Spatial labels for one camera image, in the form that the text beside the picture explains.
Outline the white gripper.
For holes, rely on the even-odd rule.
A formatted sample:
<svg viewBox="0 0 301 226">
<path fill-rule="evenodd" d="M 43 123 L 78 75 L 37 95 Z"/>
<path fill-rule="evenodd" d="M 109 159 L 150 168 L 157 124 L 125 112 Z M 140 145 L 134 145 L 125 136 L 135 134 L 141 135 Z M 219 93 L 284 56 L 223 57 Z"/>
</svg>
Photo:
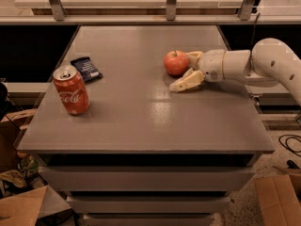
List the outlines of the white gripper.
<svg viewBox="0 0 301 226">
<path fill-rule="evenodd" d="M 222 65 L 225 53 L 226 51 L 223 49 L 211 50 L 204 54 L 202 51 L 188 52 L 186 55 L 191 68 L 181 78 L 171 83 L 169 89 L 173 92 L 191 89 L 199 86 L 204 78 L 207 82 L 222 81 Z"/>
</svg>

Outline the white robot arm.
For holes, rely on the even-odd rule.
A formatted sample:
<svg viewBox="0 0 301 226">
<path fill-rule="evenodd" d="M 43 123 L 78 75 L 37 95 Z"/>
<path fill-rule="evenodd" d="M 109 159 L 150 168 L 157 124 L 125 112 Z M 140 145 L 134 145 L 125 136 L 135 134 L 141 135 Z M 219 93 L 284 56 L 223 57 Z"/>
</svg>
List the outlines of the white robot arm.
<svg viewBox="0 0 301 226">
<path fill-rule="evenodd" d="M 254 87 L 282 85 L 301 105 L 301 60 L 283 41 L 267 38 L 251 50 L 223 49 L 187 53 L 191 68 L 169 89 L 180 92 L 203 81 L 235 80 Z"/>
</svg>

